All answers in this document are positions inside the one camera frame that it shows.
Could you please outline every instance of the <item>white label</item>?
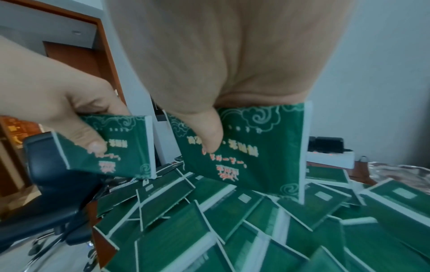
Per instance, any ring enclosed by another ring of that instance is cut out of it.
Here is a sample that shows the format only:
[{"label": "white label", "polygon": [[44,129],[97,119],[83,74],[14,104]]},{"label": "white label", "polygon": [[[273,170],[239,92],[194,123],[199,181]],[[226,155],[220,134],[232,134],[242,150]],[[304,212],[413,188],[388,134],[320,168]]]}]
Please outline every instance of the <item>white label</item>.
[{"label": "white label", "polygon": [[251,200],[251,197],[245,194],[242,194],[239,199],[243,202],[243,203],[248,203]]},{"label": "white label", "polygon": [[154,187],[154,184],[148,185],[148,186],[145,188],[145,190],[146,190],[146,191],[149,191],[149,190],[151,190],[153,187]]},{"label": "white label", "polygon": [[333,198],[331,195],[326,194],[326,193],[321,192],[321,191],[317,192],[315,195],[318,196],[319,198],[321,198],[322,200],[325,200],[325,201],[329,201],[330,199]]},{"label": "white label", "polygon": [[411,193],[403,188],[397,188],[393,191],[394,193],[398,194],[399,196],[403,196],[406,199],[413,199],[417,195],[414,193]]}]

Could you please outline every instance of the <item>green certificate booklet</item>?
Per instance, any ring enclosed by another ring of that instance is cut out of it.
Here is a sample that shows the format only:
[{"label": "green certificate booklet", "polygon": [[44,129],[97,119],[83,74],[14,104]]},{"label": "green certificate booklet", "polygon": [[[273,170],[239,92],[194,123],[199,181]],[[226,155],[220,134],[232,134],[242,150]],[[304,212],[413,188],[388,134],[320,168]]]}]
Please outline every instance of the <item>green certificate booklet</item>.
[{"label": "green certificate booklet", "polygon": [[303,204],[311,111],[310,102],[219,109],[224,138],[213,154],[181,120],[168,118],[187,171]]},{"label": "green certificate booklet", "polygon": [[86,115],[81,119],[106,141],[104,155],[89,154],[53,132],[67,169],[117,177],[156,178],[151,116]]}]

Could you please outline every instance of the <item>black device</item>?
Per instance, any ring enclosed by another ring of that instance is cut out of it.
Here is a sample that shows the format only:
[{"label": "black device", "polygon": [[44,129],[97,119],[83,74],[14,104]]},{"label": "black device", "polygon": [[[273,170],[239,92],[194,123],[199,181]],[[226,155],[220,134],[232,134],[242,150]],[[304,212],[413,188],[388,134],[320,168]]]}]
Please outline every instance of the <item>black device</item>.
[{"label": "black device", "polygon": [[308,151],[319,153],[343,153],[343,138],[335,137],[309,137]]}]

